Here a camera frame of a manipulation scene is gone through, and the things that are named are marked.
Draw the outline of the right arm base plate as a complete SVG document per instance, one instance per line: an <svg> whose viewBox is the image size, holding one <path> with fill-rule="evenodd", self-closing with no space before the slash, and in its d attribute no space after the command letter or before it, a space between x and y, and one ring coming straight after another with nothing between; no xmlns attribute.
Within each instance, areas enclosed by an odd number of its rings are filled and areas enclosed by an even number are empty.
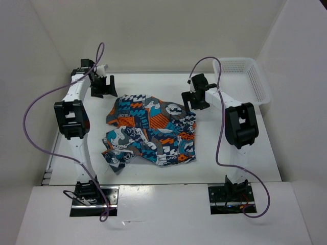
<svg viewBox="0 0 327 245"><path fill-rule="evenodd" d="M211 215L238 214L243 212L243 208L246 208L246 213L257 213L251 185L232 197L227 196L224 184L208 185L208 197Z"/></svg>

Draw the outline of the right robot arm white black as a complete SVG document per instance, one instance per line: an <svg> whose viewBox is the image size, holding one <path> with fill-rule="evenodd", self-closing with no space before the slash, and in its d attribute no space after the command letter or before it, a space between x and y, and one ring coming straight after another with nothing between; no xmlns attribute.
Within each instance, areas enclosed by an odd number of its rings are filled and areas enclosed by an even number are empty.
<svg viewBox="0 0 327 245"><path fill-rule="evenodd" d="M249 153L259 135L254 105L242 103L221 89L210 84L204 74L189 78L190 91L181 94L187 112L203 110L211 105L223 113L222 126L224 135L230 145L231 170L225 176L224 195L235 201L248 186L245 169L248 167Z"/></svg>

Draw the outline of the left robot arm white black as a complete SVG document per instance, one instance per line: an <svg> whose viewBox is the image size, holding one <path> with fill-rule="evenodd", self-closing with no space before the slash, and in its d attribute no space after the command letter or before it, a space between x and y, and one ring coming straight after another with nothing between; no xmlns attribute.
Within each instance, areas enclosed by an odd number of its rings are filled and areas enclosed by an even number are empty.
<svg viewBox="0 0 327 245"><path fill-rule="evenodd" d="M104 201L97 188L97 175L92 167L87 145L90 120L83 105L88 89L92 97L117 97L114 76L106 76L107 65L96 66L91 59L81 59L80 67L71 72L72 85L64 99L54 104L60 133L68 140L73 158L79 166L73 199L82 205Z"/></svg>

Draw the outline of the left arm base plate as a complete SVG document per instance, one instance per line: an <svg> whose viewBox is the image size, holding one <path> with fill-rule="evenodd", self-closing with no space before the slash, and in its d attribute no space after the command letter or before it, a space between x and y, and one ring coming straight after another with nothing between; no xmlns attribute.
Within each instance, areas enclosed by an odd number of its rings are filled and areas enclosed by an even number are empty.
<svg viewBox="0 0 327 245"><path fill-rule="evenodd" d="M109 217L117 216L119 186L102 186L102 191L109 202ZM102 195L96 199L78 198L76 191L64 191L71 200L70 217L100 217L106 210L107 205Z"/></svg>

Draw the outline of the colourful patterned shorts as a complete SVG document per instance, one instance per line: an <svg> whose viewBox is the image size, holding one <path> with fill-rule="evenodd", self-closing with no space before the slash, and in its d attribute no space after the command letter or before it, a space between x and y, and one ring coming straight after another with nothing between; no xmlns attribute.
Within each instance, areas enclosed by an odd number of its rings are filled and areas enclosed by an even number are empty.
<svg viewBox="0 0 327 245"><path fill-rule="evenodd" d="M102 156L114 173L136 157L159 167L196 159L196 114L183 105L145 94L124 95L116 99L106 123L114 129L102 140Z"/></svg>

